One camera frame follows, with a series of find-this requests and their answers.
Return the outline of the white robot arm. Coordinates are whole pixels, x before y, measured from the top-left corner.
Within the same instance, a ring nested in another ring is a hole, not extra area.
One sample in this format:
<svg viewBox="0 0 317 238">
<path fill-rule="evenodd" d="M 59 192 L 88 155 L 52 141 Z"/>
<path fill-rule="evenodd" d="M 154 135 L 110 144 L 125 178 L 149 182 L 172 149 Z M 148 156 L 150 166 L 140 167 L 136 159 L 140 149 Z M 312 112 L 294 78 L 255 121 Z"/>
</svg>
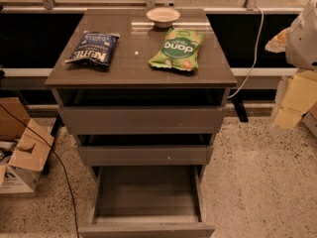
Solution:
<svg viewBox="0 0 317 238">
<path fill-rule="evenodd" d="M 302 69 L 317 69 L 317 0 L 310 0 L 291 25 L 265 45 L 271 53 L 285 53 L 286 61 Z"/>
</svg>

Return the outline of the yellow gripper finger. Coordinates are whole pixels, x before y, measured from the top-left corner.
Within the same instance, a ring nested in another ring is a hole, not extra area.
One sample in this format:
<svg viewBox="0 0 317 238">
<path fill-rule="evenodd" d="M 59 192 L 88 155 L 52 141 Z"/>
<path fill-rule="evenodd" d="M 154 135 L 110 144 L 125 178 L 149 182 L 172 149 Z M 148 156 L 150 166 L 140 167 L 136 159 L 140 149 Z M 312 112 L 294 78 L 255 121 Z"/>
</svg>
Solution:
<svg viewBox="0 0 317 238">
<path fill-rule="evenodd" d="M 282 30 L 268 41 L 264 48 L 271 53 L 283 53 L 286 49 L 288 32 L 288 28 Z"/>
</svg>

